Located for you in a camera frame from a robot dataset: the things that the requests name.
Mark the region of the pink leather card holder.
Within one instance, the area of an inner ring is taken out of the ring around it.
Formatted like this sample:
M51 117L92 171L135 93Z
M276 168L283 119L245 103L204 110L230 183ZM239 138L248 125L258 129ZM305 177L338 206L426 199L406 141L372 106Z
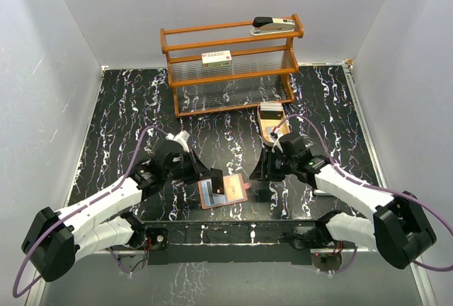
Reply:
M241 174L224 176L222 193L219 193L219 188L214 187L211 178L199 181L201 207L206 210L246 202L247 190L250 188L251 183L245 183Z

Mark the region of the tan oval plastic tray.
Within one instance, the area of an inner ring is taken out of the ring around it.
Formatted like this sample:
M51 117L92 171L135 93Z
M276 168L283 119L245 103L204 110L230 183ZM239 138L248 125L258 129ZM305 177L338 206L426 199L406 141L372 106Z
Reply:
M285 111L284 111L284 115L281 120L265 120L260 117L259 105L258 105L258 122L259 122L259 126L260 126L260 133L261 133L261 137L263 139L263 143L267 146L273 146L273 143L271 144L270 141L266 139L265 129L266 129L266 127L269 127L269 126L276 127L277 125L279 125L286 118Z

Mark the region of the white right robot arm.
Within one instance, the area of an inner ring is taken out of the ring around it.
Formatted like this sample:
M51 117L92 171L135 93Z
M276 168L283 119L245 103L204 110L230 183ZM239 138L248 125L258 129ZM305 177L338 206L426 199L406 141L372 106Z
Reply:
M316 241L331 247L338 241L378 251L395 268L413 263L437 241L422 207L409 192L400 196L367 187L364 181L342 172L328 157L314 155L304 140L289 133L262 148L250 174L254 181L283 181L294 175L315 190L329 193L361 216L329 212L316 222Z

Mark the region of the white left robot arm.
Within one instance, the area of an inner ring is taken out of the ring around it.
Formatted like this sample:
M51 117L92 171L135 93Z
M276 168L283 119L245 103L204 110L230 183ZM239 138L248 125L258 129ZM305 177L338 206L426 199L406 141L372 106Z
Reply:
M220 177L221 170L207 168L193 149L166 140L150 159L134 163L130 173L102 191L58 211L38 212L21 249L41 278L55 281L97 251L142 247L146 227L129 209L161 192L167 181L190 185Z

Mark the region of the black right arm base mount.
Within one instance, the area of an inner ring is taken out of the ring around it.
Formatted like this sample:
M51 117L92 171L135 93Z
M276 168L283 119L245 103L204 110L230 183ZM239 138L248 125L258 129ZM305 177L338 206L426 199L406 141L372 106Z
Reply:
M327 247L332 238L321 227L293 227L282 234L280 241L295 249L318 249Z

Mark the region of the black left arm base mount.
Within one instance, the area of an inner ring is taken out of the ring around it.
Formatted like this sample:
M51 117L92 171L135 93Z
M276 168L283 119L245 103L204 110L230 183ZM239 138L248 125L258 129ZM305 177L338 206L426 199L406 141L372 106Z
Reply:
M144 251L165 251L168 248L168 230L164 227L148 227L145 231Z

